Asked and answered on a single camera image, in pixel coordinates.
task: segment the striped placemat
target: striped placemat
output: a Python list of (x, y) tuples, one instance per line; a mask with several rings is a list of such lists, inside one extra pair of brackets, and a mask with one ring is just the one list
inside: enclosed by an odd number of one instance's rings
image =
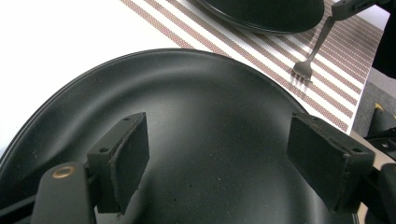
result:
[(314, 29), (297, 35), (261, 35), (231, 26), (194, 0), (121, 0), (142, 21), (181, 48), (214, 52), (245, 63), (282, 86), (312, 115), (349, 133), (382, 31), (354, 16), (338, 21), (312, 63), (313, 83), (291, 75), (314, 47), (325, 16)]

